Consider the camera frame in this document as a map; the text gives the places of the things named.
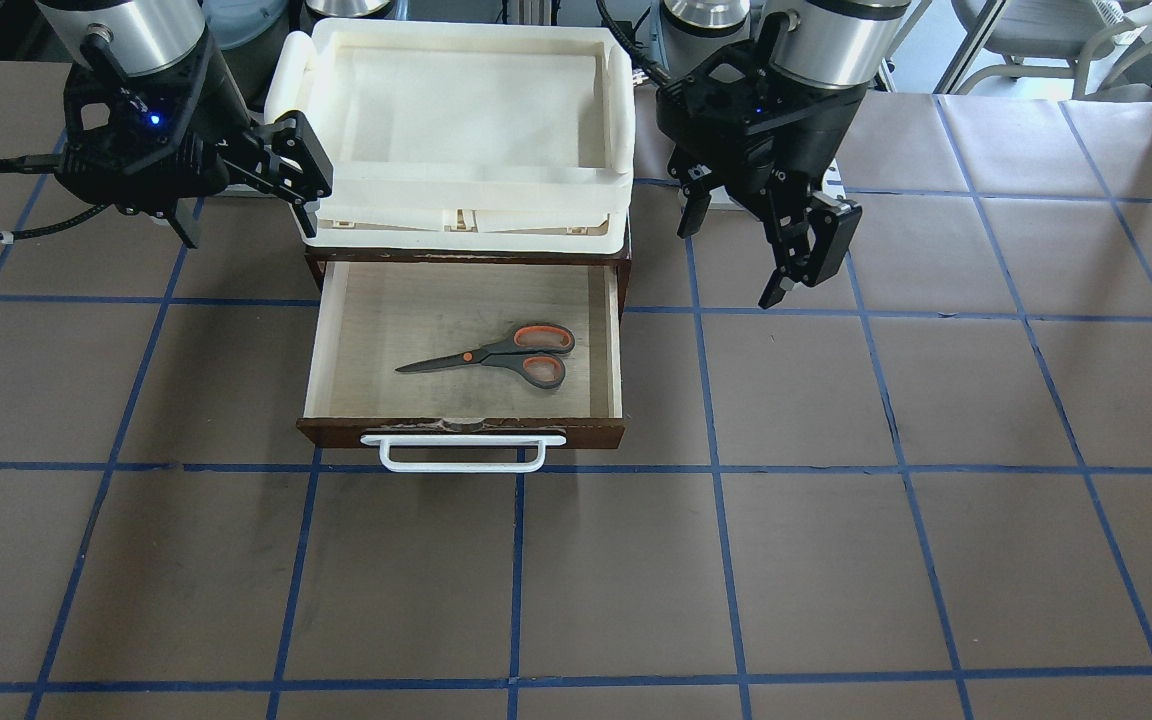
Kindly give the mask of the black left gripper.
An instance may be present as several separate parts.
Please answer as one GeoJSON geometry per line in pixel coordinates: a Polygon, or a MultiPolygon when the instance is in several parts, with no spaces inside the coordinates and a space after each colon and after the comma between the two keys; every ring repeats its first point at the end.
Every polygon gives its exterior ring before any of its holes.
{"type": "Polygon", "coordinates": [[[755,46],[726,45],[687,69],[657,65],[655,83],[655,122],[675,142],[667,169],[684,196],[677,236],[700,232],[713,190],[723,187],[760,218],[772,250],[760,309],[796,285],[835,276],[863,209],[824,192],[823,176],[872,86],[872,65],[819,83],[755,46]]]}

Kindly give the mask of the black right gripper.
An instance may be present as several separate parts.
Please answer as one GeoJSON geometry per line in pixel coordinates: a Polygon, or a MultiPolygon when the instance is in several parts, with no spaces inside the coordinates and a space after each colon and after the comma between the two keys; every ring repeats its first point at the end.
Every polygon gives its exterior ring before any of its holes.
{"type": "Polygon", "coordinates": [[[73,65],[65,85],[67,143],[55,176],[79,200],[161,211],[197,249],[202,196],[223,191],[230,174],[282,200],[332,195],[333,164],[306,114],[289,109],[253,126],[207,29],[177,63],[146,76],[129,76],[114,38],[88,31],[79,51],[94,67],[73,65]]]}

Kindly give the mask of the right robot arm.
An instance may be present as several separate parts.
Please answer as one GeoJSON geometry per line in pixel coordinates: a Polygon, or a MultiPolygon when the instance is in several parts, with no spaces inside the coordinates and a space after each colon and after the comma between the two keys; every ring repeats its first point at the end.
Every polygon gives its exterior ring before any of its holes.
{"type": "Polygon", "coordinates": [[[241,183],[291,206],[314,237],[332,162],[306,115],[248,114],[196,1],[41,1],[73,56],[65,83],[61,185],[92,205],[169,223],[185,247],[191,200],[241,183]]]}

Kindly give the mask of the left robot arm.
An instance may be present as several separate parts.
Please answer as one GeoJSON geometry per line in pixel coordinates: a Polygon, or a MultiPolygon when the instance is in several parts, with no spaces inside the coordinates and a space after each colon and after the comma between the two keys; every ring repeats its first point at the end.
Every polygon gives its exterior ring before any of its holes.
{"type": "Polygon", "coordinates": [[[858,202],[826,172],[881,67],[905,1],[768,1],[753,38],[673,78],[657,77],[655,123],[685,205],[679,236],[702,228],[717,188],[759,220],[773,270],[758,304],[814,287],[844,264],[858,202]]]}

